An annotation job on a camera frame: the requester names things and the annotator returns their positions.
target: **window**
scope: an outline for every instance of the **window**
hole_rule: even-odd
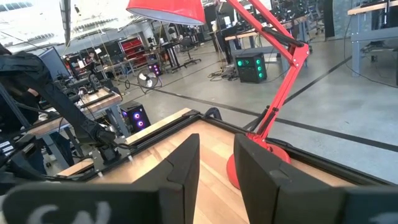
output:
[[[20,9],[21,7],[18,5],[18,3],[11,3],[14,9]]]
[[[23,2],[19,2],[18,5],[19,5],[21,8],[27,7],[27,5],[26,5],[25,3],[23,3]]]
[[[14,8],[13,8],[13,6],[11,5],[11,4],[6,4],[6,6],[7,6],[7,8],[8,8],[8,10],[14,10]]]

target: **office chair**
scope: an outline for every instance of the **office chair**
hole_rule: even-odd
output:
[[[184,67],[186,68],[188,64],[190,63],[197,63],[197,61],[201,62],[201,59],[196,59],[196,58],[192,58],[191,55],[189,54],[189,51],[193,49],[193,45],[192,45],[192,39],[191,37],[184,37],[184,39],[181,40],[181,52],[187,52],[188,53],[188,57],[189,59],[185,61],[184,63]]]

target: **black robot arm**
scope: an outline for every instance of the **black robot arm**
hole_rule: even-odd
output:
[[[99,146],[105,161],[117,157],[118,152],[115,150],[114,142],[116,135],[88,119],[52,83],[49,70],[38,56],[24,52],[0,56],[0,79],[2,78],[13,78],[37,91],[73,126],[80,143]]]

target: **red lamp base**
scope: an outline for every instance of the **red lamp base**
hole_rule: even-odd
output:
[[[267,146],[272,149],[272,153],[274,153],[277,157],[290,164],[290,157],[282,148],[271,144],[267,144]],[[241,188],[239,186],[238,176],[236,175],[234,154],[229,157],[228,162],[226,163],[226,174],[231,184],[240,190]]]

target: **lamp shade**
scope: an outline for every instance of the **lamp shade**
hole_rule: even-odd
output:
[[[203,25],[205,12],[200,0],[130,0],[127,11],[157,21]]]

